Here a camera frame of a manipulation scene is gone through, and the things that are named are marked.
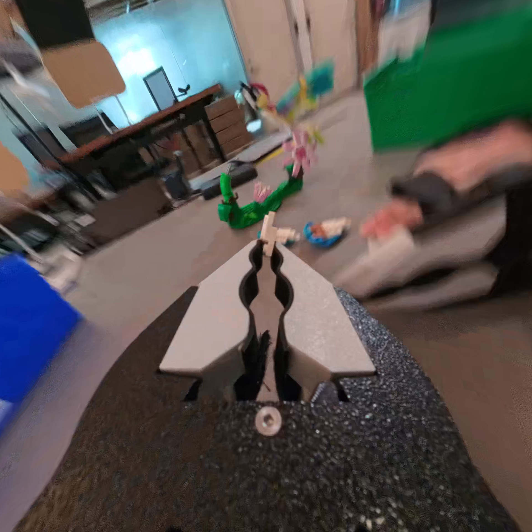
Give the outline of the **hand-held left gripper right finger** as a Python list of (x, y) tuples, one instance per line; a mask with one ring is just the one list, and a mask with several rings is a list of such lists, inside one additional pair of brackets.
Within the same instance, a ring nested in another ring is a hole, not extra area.
[(309, 401), (319, 385), (377, 373), (335, 287), (290, 249), (272, 251), (279, 317), (273, 365), (281, 401)]

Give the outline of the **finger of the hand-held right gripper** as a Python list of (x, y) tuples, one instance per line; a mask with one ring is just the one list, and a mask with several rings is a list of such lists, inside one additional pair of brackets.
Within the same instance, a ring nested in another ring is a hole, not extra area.
[(414, 228), (395, 225), (385, 236), (370, 238), (366, 259), (383, 270), (429, 270), (479, 260), (506, 230), (505, 199), (484, 202), (442, 222)]
[(370, 311), (424, 311), (488, 296), (498, 276), (486, 261), (416, 271), (387, 260), (358, 260), (333, 283)]

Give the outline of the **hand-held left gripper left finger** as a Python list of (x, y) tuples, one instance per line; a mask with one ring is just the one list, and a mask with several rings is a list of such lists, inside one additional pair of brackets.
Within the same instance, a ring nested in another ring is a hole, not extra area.
[(193, 378), (204, 395), (254, 400), (263, 382), (263, 338), (251, 302), (259, 293), (262, 243), (251, 241), (201, 281), (160, 362)]

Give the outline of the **blue lego base assembly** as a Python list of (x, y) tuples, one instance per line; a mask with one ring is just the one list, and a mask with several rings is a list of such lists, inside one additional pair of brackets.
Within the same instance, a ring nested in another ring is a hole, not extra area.
[(336, 245), (349, 232), (351, 219), (347, 217), (327, 219), (323, 222), (307, 223), (303, 236), (313, 246), (327, 249)]

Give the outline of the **white and brown lego assembly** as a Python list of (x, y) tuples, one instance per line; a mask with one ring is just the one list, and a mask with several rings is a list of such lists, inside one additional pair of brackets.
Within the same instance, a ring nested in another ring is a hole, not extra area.
[(275, 227), (275, 211), (269, 211), (263, 218), (260, 241), (262, 242), (262, 254), (271, 257), (277, 241), (278, 229)]

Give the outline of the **green lego plant model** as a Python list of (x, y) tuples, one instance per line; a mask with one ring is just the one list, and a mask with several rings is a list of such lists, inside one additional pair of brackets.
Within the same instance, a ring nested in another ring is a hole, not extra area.
[(323, 143), (323, 136), (316, 127), (299, 128), (291, 132), (291, 137), (283, 145), (286, 158), (283, 168), (288, 178), (271, 189), (262, 183), (255, 184), (254, 200), (240, 206), (232, 187), (232, 176), (222, 173), (220, 191), (222, 200), (218, 205), (218, 216), (231, 229), (245, 229), (261, 222), (270, 212), (276, 212), (283, 201), (303, 189), (304, 172), (310, 169), (316, 159), (316, 149)]

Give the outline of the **colourful lego box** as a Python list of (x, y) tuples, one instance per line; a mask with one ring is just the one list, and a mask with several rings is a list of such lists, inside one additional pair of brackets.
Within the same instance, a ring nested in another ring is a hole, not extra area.
[(334, 88), (335, 64), (327, 59), (299, 75), (276, 102), (262, 83), (240, 83), (241, 94), (253, 110), (288, 127), (317, 109), (322, 97)]

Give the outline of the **person's right hand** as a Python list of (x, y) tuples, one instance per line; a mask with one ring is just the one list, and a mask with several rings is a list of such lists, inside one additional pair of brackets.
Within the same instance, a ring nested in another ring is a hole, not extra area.
[(531, 124), (517, 119), (472, 130), (425, 150), (408, 176), (390, 184), (390, 201), (362, 223), (366, 239), (388, 237), (396, 227), (414, 229), (426, 219), (457, 210), (474, 191), (482, 195), (501, 175), (531, 171)]

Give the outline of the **black flat case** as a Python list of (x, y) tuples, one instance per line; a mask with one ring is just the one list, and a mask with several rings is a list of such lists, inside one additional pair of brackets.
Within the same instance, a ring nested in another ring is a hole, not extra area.
[[(231, 161), (226, 174), (230, 177), (231, 188), (234, 189), (257, 178), (255, 164), (243, 161)], [(212, 178), (200, 186), (200, 192), (205, 200), (211, 200), (222, 195), (221, 176)]]

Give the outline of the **green plastic bin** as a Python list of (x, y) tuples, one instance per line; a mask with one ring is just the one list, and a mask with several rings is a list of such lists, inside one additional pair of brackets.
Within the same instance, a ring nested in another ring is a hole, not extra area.
[(531, 2), (430, 33), (364, 81), (374, 152), (424, 147), (531, 119)]

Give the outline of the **blue plastic bin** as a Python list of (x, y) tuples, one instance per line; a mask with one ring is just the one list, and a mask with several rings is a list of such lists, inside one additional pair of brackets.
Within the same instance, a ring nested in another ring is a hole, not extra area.
[(1, 431), (81, 320), (22, 256), (1, 258)]

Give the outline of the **yellow pencil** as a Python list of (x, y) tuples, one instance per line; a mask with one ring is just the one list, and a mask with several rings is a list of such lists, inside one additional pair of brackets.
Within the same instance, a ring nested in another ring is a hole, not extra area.
[(259, 157), (256, 162), (254, 163), (255, 165), (260, 165), (262, 163), (265, 163), (271, 159), (274, 159), (280, 155), (284, 155), (285, 154), (285, 151), (283, 149), (282, 146), (279, 146), (278, 148), (276, 148), (275, 150), (272, 150), (270, 151), (268, 154), (265, 154), (261, 157)]

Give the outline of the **stack of cardboard boxes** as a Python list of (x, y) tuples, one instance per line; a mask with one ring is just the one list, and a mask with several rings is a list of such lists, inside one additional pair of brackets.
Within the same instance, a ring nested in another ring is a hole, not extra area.
[(237, 103), (233, 95), (217, 99), (205, 106), (204, 110), (226, 160), (254, 142), (252, 133), (247, 129), (243, 106)]

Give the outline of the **dark wooden table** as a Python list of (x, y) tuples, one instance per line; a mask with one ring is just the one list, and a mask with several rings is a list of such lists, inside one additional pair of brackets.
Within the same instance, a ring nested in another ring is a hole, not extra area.
[(83, 165), (89, 171), (99, 169), (101, 167), (100, 160), (104, 155), (122, 144), (130, 143), (138, 148), (148, 148), (166, 134), (186, 130), (186, 128), (199, 122), (203, 123), (217, 159), (226, 162), (227, 156), (221, 148), (206, 111), (206, 107), (222, 92), (223, 86), (216, 83), (197, 94), (186, 97), (183, 101), (177, 102), (167, 109), (151, 114), (138, 123), (121, 128), (111, 135), (99, 137), (71, 152), (67, 152), (58, 157), (55, 162), (48, 162), (46, 165), (54, 170), (63, 168), (78, 176)]

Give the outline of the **light wood standing desk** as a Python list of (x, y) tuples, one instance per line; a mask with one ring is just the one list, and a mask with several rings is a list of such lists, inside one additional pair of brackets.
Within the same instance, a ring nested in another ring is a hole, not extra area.
[(1, 143), (1, 195), (29, 197), (30, 177), (22, 162)]
[(91, 38), (41, 50), (51, 79), (75, 109), (94, 106), (126, 90), (108, 49)]

